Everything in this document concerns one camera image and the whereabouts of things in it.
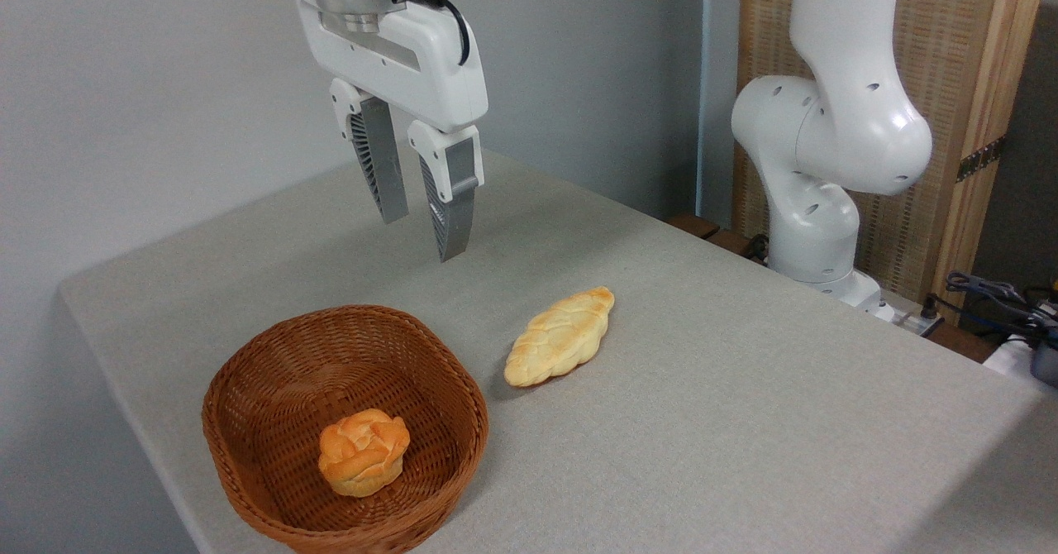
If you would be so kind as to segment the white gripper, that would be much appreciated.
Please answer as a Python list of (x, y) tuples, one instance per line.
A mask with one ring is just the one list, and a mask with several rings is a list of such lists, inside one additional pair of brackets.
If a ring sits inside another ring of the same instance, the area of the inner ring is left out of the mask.
[(313, 57), (336, 77), (329, 94), (339, 132), (354, 148), (383, 222), (408, 215), (389, 103), (418, 118), (409, 143), (419, 154), (439, 259), (466, 252), (474, 193), (484, 185), (479, 129), (471, 124), (488, 111), (476, 41), (460, 64), (460, 31), (449, 12), (408, 4), (382, 15), (377, 33), (340, 33), (338, 15), (314, 0), (296, 5)]

